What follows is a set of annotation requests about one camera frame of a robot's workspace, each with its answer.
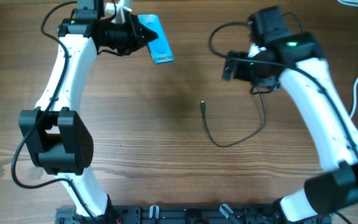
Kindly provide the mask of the blue screen Galaxy smartphone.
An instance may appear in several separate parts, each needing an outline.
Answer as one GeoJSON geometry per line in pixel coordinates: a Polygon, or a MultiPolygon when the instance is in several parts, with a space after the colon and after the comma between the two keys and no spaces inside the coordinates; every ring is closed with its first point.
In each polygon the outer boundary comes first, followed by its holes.
{"type": "Polygon", "coordinates": [[[149,42],[147,45],[154,63],[161,64],[173,62],[174,56],[158,15],[140,14],[137,17],[142,25],[146,26],[146,28],[154,31],[158,35],[155,40],[149,42]]]}

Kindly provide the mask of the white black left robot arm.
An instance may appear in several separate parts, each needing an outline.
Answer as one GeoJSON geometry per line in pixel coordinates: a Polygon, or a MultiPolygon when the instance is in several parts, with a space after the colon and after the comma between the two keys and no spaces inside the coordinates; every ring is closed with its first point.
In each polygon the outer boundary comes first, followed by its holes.
{"type": "Polygon", "coordinates": [[[47,87],[35,108],[19,117],[19,147],[26,147],[33,164],[62,183],[75,202],[70,222],[121,222],[92,170],[93,138],[79,109],[99,54],[123,57],[158,37],[132,13],[132,6],[132,1],[74,1],[70,17],[53,36],[58,54],[47,87]]]}

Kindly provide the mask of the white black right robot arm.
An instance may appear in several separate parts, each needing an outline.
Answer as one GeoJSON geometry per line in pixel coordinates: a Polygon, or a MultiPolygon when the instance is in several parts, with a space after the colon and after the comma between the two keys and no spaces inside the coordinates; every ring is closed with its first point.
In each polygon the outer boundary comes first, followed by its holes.
{"type": "Polygon", "coordinates": [[[285,220],[305,221],[358,203],[358,130],[332,83],[318,41],[307,31],[293,33],[277,6],[252,14],[246,26],[250,50],[226,54],[223,77],[250,82],[266,93],[284,88],[311,134],[323,170],[281,199],[285,220]]]}

